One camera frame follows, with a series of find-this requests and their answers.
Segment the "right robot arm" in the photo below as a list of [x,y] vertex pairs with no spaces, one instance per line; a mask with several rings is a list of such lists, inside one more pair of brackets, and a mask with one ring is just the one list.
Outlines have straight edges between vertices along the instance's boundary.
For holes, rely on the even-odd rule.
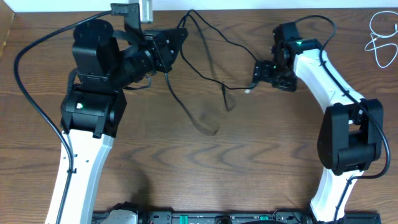
[[352,89],[329,62],[317,39],[303,39],[296,22],[273,30],[272,60],[256,62],[252,82],[270,83],[294,92],[301,80],[323,111],[317,152],[323,172],[310,201],[314,223],[345,220],[345,205],[354,184],[381,156],[384,110],[379,100],[367,100]]

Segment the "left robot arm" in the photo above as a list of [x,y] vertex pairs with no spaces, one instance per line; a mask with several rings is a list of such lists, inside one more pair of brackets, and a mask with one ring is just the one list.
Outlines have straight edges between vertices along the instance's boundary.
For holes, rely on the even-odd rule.
[[102,19],[74,30],[77,68],[61,105],[65,145],[47,223],[90,223],[106,158],[127,105],[125,90],[151,73],[167,73],[185,28],[114,30]]

